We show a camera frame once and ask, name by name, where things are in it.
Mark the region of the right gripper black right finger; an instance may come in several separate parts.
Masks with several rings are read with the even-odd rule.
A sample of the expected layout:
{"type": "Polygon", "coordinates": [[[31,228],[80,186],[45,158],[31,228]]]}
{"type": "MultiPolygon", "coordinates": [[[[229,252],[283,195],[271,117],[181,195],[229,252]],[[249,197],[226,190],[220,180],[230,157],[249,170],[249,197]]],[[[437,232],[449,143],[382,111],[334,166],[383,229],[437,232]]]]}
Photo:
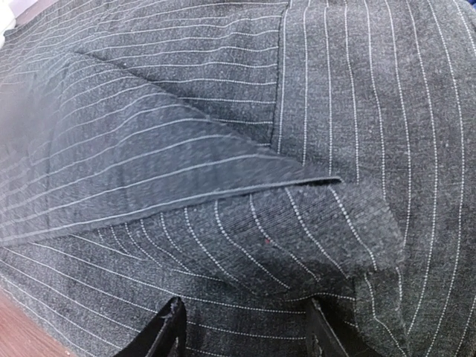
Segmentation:
{"type": "Polygon", "coordinates": [[[379,357],[359,334],[318,299],[306,305],[306,350],[308,356],[379,357]]]}

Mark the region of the black pinstriped long sleeve shirt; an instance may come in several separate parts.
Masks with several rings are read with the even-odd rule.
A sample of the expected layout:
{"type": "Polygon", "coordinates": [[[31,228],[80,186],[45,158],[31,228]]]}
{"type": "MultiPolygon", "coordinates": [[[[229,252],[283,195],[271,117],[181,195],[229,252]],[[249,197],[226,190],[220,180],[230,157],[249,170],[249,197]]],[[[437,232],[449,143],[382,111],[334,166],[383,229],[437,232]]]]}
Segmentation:
{"type": "Polygon", "coordinates": [[[1,49],[1,294],[115,356],[475,354],[472,1],[58,1],[1,49]]]}

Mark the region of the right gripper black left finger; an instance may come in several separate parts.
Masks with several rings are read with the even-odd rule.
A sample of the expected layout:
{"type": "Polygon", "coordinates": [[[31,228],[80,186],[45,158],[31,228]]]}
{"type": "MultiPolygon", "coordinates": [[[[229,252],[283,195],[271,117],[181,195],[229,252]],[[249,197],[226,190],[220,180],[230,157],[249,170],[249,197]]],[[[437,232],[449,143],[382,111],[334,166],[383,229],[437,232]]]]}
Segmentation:
{"type": "Polygon", "coordinates": [[[115,357],[185,356],[187,310],[180,297],[172,297],[115,357]]]}

